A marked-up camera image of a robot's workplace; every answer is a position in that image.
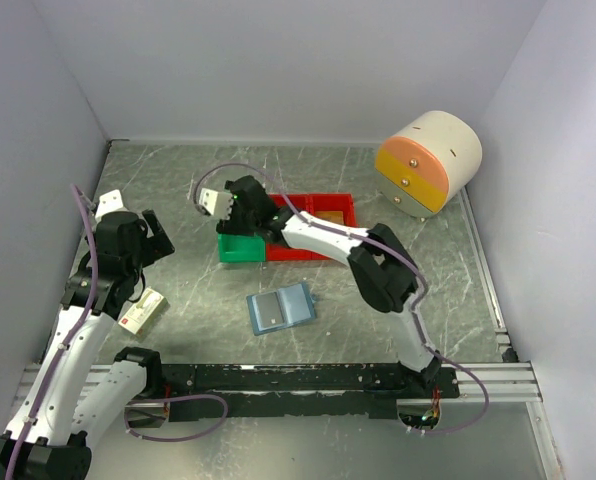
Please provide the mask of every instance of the white wall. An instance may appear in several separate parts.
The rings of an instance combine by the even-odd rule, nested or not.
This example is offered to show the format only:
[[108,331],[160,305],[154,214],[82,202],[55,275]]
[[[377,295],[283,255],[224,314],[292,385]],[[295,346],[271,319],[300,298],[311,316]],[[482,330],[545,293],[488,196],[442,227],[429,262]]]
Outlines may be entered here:
[[380,142],[474,121],[544,0],[35,0],[111,138]]
[[550,0],[481,122],[469,193],[570,479],[596,480],[596,0]]
[[55,319],[104,138],[42,19],[0,0],[0,433],[24,365]]

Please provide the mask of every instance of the white cylinder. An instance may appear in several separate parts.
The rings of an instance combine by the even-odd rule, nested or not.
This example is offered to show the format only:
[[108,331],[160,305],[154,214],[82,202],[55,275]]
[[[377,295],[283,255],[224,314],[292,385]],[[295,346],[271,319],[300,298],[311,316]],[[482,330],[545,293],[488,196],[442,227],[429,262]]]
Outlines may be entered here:
[[[378,150],[376,170],[393,184],[379,188],[401,210],[421,216],[419,206],[411,208],[417,203],[431,216],[473,178],[481,161],[482,146],[469,125],[446,112],[427,112]],[[402,193],[394,195],[394,187]]]

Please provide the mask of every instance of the red tray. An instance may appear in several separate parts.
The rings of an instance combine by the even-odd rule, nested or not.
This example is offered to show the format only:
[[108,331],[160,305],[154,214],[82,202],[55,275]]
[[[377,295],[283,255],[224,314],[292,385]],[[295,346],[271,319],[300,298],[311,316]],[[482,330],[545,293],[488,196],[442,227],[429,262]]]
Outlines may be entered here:
[[[313,209],[313,211],[309,213],[312,215],[316,215],[317,212],[322,211],[342,212],[342,217],[346,226],[357,226],[356,215],[354,213],[354,200],[350,193],[312,193],[309,197],[311,200],[311,208]],[[313,252],[311,254],[311,259],[329,260],[328,257]]]
[[[281,195],[269,195],[276,205],[283,207],[287,205],[285,199]],[[311,200],[309,195],[288,195],[289,200],[293,203],[298,210],[305,210],[307,213],[311,213]],[[312,253],[309,250],[298,250],[294,248],[285,248],[278,245],[266,245],[267,249],[267,261],[268,262],[282,262],[287,260],[311,260]]]

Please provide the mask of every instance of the white block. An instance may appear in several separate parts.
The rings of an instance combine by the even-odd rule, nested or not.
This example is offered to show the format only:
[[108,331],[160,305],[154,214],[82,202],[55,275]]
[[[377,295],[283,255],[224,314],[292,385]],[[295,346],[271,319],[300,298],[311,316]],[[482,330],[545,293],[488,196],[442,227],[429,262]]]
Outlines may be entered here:
[[147,322],[158,315],[166,303],[167,300],[160,293],[146,288],[140,300],[122,316],[118,325],[134,335],[140,335]]
[[209,188],[203,188],[200,191],[200,204],[212,217],[219,220],[229,219],[233,203],[233,195],[229,192],[218,192]]
[[120,190],[112,190],[100,196],[100,203],[96,210],[96,222],[100,222],[103,215],[111,212],[126,212]]

